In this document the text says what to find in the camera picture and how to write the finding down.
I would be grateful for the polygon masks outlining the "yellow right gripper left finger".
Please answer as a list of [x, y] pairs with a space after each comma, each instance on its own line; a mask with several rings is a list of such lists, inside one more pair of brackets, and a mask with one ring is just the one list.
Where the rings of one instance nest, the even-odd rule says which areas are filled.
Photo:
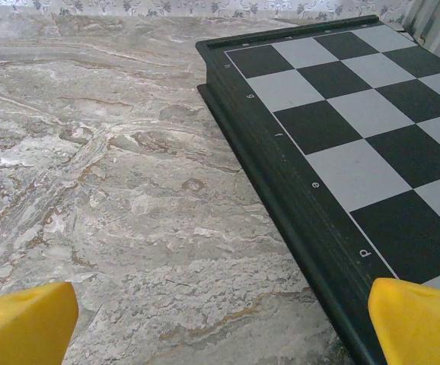
[[0, 364], [61, 364], [77, 320], [67, 281], [0, 296]]

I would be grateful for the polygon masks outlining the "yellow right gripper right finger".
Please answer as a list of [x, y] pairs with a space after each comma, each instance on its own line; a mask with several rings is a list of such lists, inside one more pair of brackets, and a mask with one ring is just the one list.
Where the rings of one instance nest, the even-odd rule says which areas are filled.
[[374, 281], [368, 311], [391, 365], [440, 364], [440, 290], [395, 278]]

